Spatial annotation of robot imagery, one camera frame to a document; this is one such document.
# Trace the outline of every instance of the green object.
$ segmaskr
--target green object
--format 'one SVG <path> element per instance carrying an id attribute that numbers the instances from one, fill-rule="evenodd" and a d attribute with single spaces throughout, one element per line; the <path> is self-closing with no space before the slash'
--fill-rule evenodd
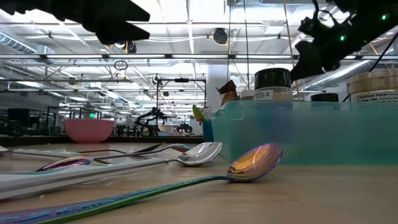
<path id="1" fill-rule="evenodd" d="M 283 164 L 398 164 L 397 103 L 231 101 L 213 114 L 214 141 L 234 161 L 273 142 Z"/>
<path id="2" fill-rule="evenodd" d="M 163 185 L 146 190 L 139 190 L 137 192 L 122 194 L 88 202 L 79 202 L 69 205 L 62 205 L 57 207 L 39 208 L 35 210 L 21 211 L 18 213 L 2 213 L 1 220 L 8 220 L 10 222 L 18 223 L 45 223 L 45 224 L 59 224 L 74 221 L 77 219 L 97 215 L 99 213 L 107 212 L 126 205 L 134 204 L 140 200 L 144 200 L 156 195 L 164 194 L 173 190 L 182 189 L 196 184 L 202 184 L 214 180 L 232 180 L 227 176 L 208 176 L 201 177 L 194 180 L 187 180 L 175 184 Z"/>
<path id="3" fill-rule="evenodd" d="M 390 16 L 389 14 L 384 14 L 384 15 L 381 16 L 381 20 L 385 21 L 385 20 L 387 20 L 389 18 L 389 16 Z"/>

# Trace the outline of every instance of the spoon bowl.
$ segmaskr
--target spoon bowl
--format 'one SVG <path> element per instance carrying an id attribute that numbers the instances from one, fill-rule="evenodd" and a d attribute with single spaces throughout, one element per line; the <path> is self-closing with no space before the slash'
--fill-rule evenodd
<path id="1" fill-rule="evenodd" d="M 212 161 L 222 148 L 221 142 L 204 142 L 179 155 L 176 161 L 185 166 L 200 166 Z"/>
<path id="2" fill-rule="evenodd" d="M 282 148 L 278 144 L 259 146 L 236 159 L 229 167 L 227 176 L 237 182 L 256 180 L 274 169 L 282 154 Z"/>

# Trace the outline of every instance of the spoon handle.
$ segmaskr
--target spoon handle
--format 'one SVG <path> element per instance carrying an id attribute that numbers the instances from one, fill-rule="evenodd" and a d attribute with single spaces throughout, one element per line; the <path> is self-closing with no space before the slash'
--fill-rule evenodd
<path id="1" fill-rule="evenodd" d="M 131 205 L 140 200 L 164 194 L 166 192 L 214 180 L 232 179 L 227 176 L 214 175 L 86 202 L 79 202 L 56 207 L 0 213 L 0 223 L 18 222 L 24 224 L 70 222 L 79 218 L 85 218 L 99 213 L 107 212 L 115 208 Z"/>

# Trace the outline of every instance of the white column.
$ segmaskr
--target white column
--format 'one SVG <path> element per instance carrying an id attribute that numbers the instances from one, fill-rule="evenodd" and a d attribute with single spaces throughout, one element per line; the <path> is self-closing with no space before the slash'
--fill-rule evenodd
<path id="1" fill-rule="evenodd" d="M 207 106 L 213 111 L 220 108 L 220 94 L 216 88 L 221 88 L 229 81 L 227 65 L 209 65 L 207 70 Z"/>

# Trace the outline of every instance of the wooden table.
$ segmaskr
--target wooden table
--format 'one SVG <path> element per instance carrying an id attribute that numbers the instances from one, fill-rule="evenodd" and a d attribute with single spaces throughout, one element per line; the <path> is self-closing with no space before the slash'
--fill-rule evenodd
<path id="1" fill-rule="evenodd" d="M 149 144 L 52 145 L 73 151 L 111 147 L 133 151 Z M 173 151 L 159 156 L 170 157 Z M 0 159 L 0 171 L 34 170 L 49 162 L 26 156 Z M 94 200 L 181 180 L 225 174 L 217 158 L 203 167 L 177 163 L 1 202 L 0 212 Z M 169 192 L 73 223 L 398 223 L 398 166 L 279 166 L 255 183 L 217 181 Z"/>

